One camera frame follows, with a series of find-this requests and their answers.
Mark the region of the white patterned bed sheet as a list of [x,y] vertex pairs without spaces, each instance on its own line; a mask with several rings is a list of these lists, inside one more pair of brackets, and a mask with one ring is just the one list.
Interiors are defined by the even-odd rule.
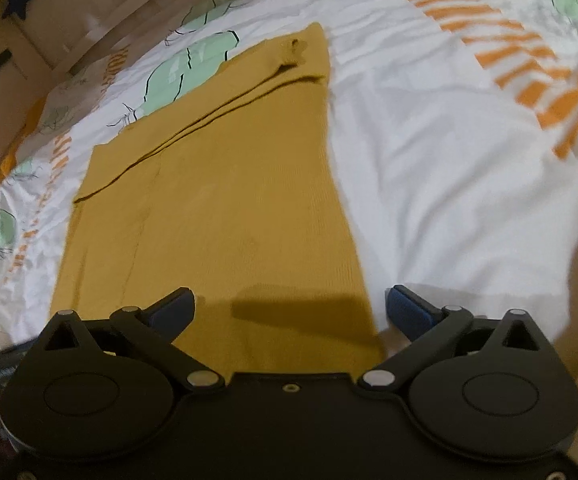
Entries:
[[92,152],[260,42],[321,25],[327,156],[383,356],[403,284],[528,311],[578,373],[578,0],[199,0],[50,93],[0,185],[0,350],[45,327]]

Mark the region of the mustard yellow knit garment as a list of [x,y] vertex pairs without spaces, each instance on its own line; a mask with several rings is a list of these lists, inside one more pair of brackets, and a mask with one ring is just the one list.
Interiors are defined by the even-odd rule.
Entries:
[[264,40],[92,152],[54,311],[187,287],[175,344],[217,373],[359,374],[382,344],[327,156],[321,25]]

